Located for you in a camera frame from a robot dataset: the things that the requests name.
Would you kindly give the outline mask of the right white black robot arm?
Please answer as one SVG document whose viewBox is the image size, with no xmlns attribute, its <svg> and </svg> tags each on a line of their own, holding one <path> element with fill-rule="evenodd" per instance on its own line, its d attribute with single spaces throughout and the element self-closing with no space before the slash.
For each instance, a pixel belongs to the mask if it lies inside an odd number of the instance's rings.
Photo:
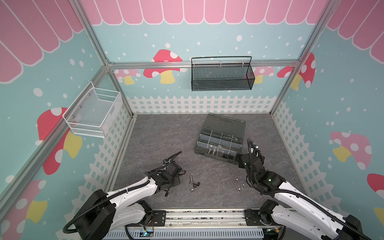
<svg viewBox="0 0 384 240">
<path fill-rule="evenodd" d="M 247 172 L 248 185 L 261 195 L 270 196 L 259 208 L 257 220 L 265 226 L 276 223 L 311 240 L 367 240 L 361 221 L 322 206 L 296 189 L 279 174 L 264 167 L 264 156 L 251 139 L 239 167 Z"/>
</svg>

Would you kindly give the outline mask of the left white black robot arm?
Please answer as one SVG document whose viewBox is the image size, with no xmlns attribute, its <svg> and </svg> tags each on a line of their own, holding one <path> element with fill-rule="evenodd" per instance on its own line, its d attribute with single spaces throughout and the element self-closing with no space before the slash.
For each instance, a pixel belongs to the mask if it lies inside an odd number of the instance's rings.
<svg viewBox="0 0 384 240">
<path fill-rule="evenodd" d="M 102 240 L 117 228 L 139 224 L 146 227 L 154 221 L 154 211 L 146 197 L 160 192 L 169 194 L 185 174 L 176 162 L 177 152 L 163 161 L 161 167 L 145 172 L 145 177 L 119 190 L 93 192 L 75 216 L 63 227 L 64 234 L 79 234 L 82 240 Z"/>
</svg>

